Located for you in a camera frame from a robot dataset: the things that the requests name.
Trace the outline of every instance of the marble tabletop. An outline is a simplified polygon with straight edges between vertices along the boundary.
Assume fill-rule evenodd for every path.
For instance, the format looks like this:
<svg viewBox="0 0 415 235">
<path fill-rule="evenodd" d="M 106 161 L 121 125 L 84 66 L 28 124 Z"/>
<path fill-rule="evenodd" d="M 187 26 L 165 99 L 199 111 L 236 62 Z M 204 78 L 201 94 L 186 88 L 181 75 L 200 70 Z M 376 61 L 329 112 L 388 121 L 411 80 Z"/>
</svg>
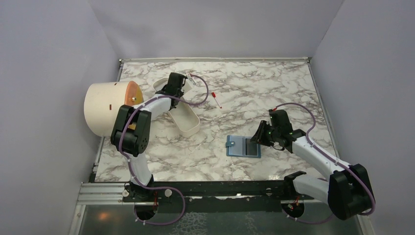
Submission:
<svg viewBox="0 0 415 235">
<path fill-rule="evenodd" d="M 153 83 L 171 72 L 203 77 L 223 106 L 210 95 L 205 104 L 193 107 L 200 118 L 200 131 L 189 138 L 179 131 L 167 114 L 151 123 L 146 149 L 148 167 L 156 181 L 278 180 L 302 170 L 320 177 L 311 165 L 288 151 L 261 146 L 261 158 L 226 156 L 227 135 L 252 136 L 268 110 L 285 102 L 307 106 L 316 116 L 310 136 L 334 154 L 333 145 L 306 62 L 173 62 L 125 63 L 121 81 L 133 80 L 144 100 L 154 95 Z M 191 102 L 204 98 L 206 88 L 196 85 L 184 95 Z M 287 106 L 294 129 L 307 130 L 310 115 L 297 106 Z M 125 182 L 130 178 L 126 160 L 104 139 L 96 182 Z"/>
</svg>

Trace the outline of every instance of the gray wall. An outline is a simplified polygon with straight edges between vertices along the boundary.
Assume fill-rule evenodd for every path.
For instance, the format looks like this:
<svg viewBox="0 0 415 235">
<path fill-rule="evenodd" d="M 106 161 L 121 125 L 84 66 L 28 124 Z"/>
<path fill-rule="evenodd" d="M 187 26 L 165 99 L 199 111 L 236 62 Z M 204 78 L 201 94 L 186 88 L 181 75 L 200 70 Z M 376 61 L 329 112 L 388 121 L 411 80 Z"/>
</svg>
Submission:
<svg viewBox="0 0 415 235">
<path fill-rule="evenodd" d="M 67 234 L 98 137 L 83 101 L 117 57 L 85 0 L 0 6 L 0 230 Z"/>
<path fill-rule="evenodd" d="M 311 61 L 341 157 L 369 171 L 378 235 L 415 229 L 415 1 L 345 0 Z"/>
<path fill-rule="evenodd" d="M 312 56 L 343 0 L 89 0 L 120 58 Z"/>
</svg>

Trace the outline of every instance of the cream cylinder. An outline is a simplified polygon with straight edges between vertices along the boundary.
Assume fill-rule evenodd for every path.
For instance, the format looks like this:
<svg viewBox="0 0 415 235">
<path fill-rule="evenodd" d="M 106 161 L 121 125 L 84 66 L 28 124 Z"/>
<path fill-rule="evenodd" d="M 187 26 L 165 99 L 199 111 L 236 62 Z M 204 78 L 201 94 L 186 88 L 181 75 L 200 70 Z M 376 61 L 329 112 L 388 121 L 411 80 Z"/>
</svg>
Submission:
<svg viewBox="0 0 415 235">
<path fill-rule="evenodd" d="M 95 83 L 85 96 L 85 121 L 96 135 L 109 137 L 121 105 L 133 106 L 142 102 L 142 92 L 134 81 Z"/>
</svg>

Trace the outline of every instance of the white tray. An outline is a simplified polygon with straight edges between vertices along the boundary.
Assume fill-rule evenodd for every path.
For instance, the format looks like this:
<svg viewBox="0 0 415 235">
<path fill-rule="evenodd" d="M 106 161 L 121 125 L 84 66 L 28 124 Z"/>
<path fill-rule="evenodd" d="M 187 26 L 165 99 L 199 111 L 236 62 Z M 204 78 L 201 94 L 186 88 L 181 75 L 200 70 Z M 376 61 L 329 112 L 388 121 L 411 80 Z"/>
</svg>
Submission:
<svg viewBox="0 0 415 235">
<path fill-rule="evenodd" d="M 183 86 L 183 92 L 186 93 L 192 89 L 188 80 Z M 153 84 L 155 91 L 159 91 L 166 85 L 168 78 L 163 78 Z M 179 132 L 184 137 L 190 137 L 196 134 L 200 130 L 200 119 L 195 114 L 190 105 L 179 102 L 175 109 L 167 112 L 176 126 L 179 128 Z"/>
</svg>

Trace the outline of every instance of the metal frame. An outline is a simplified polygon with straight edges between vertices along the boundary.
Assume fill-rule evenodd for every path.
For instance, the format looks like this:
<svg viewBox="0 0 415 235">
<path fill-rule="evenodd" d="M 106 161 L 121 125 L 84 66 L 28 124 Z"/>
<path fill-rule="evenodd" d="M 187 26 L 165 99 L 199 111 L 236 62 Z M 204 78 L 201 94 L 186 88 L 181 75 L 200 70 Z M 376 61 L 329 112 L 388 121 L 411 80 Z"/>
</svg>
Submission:
<svg viewBox="0 0 415 235">
<path fill-rule="evenodd" d="M 143 58 L 143 59 L 121 59 L 122 63 L 131 63 L 131 62 L 248 62 L 248 61 L 280 61 L 280 62 L 300 62 L 307 61 L 308 57 L 293 57 L 293 58 L 282 58 L 282 57 L 166 57 L 166 58 Z"/>
<path fill-rule="evenodd" d="M 313 80 L 314 88 L 316 89 L 317 97 L 319 98 L 319 102 L 320 102 L 320 105 L 322 107 L 324 119 L 325 119 L 325 122 L 326 122 L 326 125 L 327 125 L 327 128 L 328 128 L 328 133 L 330 135 L 331 142 L 333 143 L 334 152 L 336 154 L 336 157 L 340 158 L 339 152 L 337 151 L 337 145 L 336 145 L 334 130 L 333 130 L 333 127 L 331 126 L 330 117 L 328 116 L 327 109 L 324 106 L 324 102 L 323 102 L 322 96 L 320 94 L 319 87 L 317 86 L 316 79 L 314 78 L 313 71 L 311 70 L 310 59 L 311 58 L 307 59 L 307 65 L 308 65 L 308 70 L 310 71 L 311 80 Z"/>
<path fill-rule="evenodd" d="M 314 83 L 314 87 L 317 92 L 317 96 L 319 98 L 324 118 L 326 120 L 326 124 L 328 127 L 328 131 L 330 134 L 330 138 L 333 142 L 333 147 L 336 152 L 337 157 L 339 153 L 337 151 L 336 142 L 335 142 L 335 135 L 332 129 L 329 116 L 327 114 L 327 110 L 324 107 L 323 100 L 321 98 L 318 86 L 316 84 L 313 72 L 311 70 L 310 59 L 308 57 L 302 58 L 208 58 L 208 57 L 197 57 L 197 58 L 146 58 L 146 59 L 120 59 L 120 67 L 118 71 L 117 81 L 120 80 L 122 69 L 124 63 L 130 62 L 215 62 L 215 61 L 222 61 L 222 62 L 247 62 L 247 61 L 287 61 L 287 62 L 300 62 L 305 61 L 308 65 L 311 78 Z M 104 143 L 104 138 L 101 138 L 98 152 L 94 161 L 94 168 L 93 173 L 96 173 L 97 166 L 99 164 L 101 151 Z M 77 235 L 81 229 L 83 216 L 85 213 L 85 208 L 87 205 L 153 205 L 153 202 L 123 202 L 122 201 L 122 192 L 124 191 L 124 183 L 82 183 L 78 195 L 78 199 L 76 202 L 75 212 L 72 219 L 72 224 L 69 230 L 70 235 Z M 318 200 L 303 200 L 303 202 L 307 203 L 317 203 Z M 358 221 L 360 227 L 362 229 L 363 234 L 365 235 L 374 235 L 374 230 L 372 224 L 370 222 L 370 218 L 367 216 L 360 216 L 358 215 Z"/>
</svg>

